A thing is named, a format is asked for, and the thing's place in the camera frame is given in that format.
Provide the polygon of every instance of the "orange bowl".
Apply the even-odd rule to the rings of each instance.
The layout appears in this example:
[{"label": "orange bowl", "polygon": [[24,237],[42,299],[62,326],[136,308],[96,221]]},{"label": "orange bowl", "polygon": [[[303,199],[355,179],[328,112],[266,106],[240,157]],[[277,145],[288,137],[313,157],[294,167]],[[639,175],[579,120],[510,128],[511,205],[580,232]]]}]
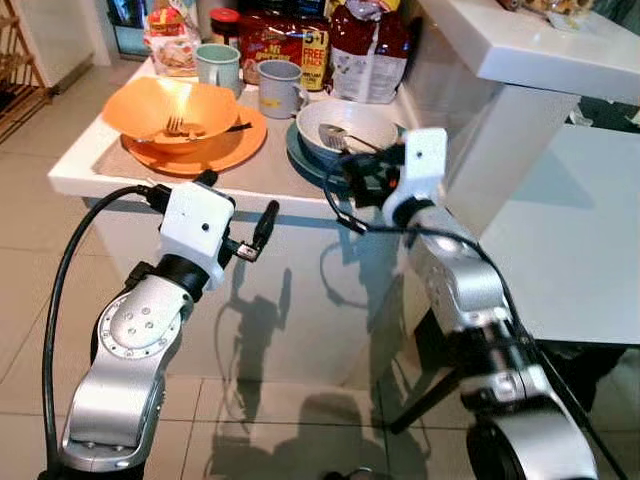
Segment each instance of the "orange bowl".
[{"label": "orange bowl", "polygon": [[[164,128],[172,116],[182,118],[184,123],[201,125],[204,134],[196,141],[189,141],[186,136],[166,135]],[[107,100],[102,118],[120,133],[152,141],[158,150],[186,154],[196,150],[202,140],[232,126],[238,118],[238,106],[228,88],[141,77],[127,83]]]}]

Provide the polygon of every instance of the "red jar lid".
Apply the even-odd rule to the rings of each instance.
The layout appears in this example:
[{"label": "red jar lid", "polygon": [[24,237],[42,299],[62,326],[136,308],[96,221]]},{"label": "red jar lid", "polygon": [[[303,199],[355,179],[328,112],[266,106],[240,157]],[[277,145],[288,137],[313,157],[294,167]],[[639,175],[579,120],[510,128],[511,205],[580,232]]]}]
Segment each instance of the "red jar lid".
[{"label": "red jar lid", "polygon": [[240,20],[240,14],[233,8],[214,8],[209,12],[209,17],[223,23],[238,23]]}]

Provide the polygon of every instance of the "snack bag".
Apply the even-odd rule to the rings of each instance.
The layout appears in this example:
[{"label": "snack bag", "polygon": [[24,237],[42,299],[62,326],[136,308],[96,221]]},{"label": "snack bag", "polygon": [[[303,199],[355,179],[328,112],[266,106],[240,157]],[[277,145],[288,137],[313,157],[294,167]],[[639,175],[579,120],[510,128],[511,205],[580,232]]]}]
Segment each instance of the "snack bag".
[{"label": "snack bag", "polygon": [[362,103],[389,103],[409,56],[409,32],[398,12],[348,0],[331,17],[331,94]]},{"label": "snack bag", "polygon": [[244,81],[258,84],[263,60],[288,60],[302,69],[301,84],[322,90],[329,53],[329,25],[324,19],[273,12],[242,15],[238,23]]},{"label": "snack bag", "polygon": [[156,0],[154,9],[149,14],[144,42],[151,49],[153,65],[158,75],[196,75],[195,51],[200,45],[200,37],[186,12],[187,9],[180,0],[171,0],[171,3],[168,0]]}]

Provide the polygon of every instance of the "jar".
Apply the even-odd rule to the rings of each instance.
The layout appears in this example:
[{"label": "jar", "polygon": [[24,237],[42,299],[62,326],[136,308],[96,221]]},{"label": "jar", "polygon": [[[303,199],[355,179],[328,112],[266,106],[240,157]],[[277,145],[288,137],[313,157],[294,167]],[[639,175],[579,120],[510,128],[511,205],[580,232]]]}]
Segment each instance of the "jar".
[{"label": "jar", "polygon": [[209,12],[213,43],[238,48],[238,21],[240,14],[232,8],[214,8]]}]

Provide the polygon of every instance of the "white countertop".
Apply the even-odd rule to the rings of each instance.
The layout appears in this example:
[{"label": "white countertop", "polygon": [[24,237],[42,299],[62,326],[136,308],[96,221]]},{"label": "white countertop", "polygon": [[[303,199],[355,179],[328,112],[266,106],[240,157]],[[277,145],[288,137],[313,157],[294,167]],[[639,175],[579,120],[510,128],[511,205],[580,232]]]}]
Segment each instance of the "white countertop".
[{"label": "white countertop", "polygon": [[580,32],[563,32],[496,0],[419,1],[478,77],[640,102],[640,37],[596,13]]},{"label": "white countertop", "polygon": [[640,135],[565,125],[482,237],[540,339],[640,344]]},{"label": "white countertop", "polygon": [[[155,76],[150,59],[141,65],[132,79],[140,76]],[[327,95],[323,92],[311,94],[312,101],[325,98]],[[257,108],[257,87],[247,85],[239,103]],[[384,113],[399,125],[411,127],[411,118],[407,117],[407,109],[402,105],[401,95],[398,95],[389,105],[367,105],[367,108]],[[301,177],[287,158],[284,138],[292,121],[267,119],[268,142],[252,159],[223,172],[218,186],[238,200],[238,206],[243,210],[262,211],[269,200],[276,199],[280,201],[283,214],[333,218],[321,191]],[[99,115],[49,172],[54,189],[66,195],[99,198],[117,188],[140,183],[140,179],[102,175],[96,171],[96,163],[114,142],[119,141],[119,136]],[[185,179],[172,181],[178,183]]]}]

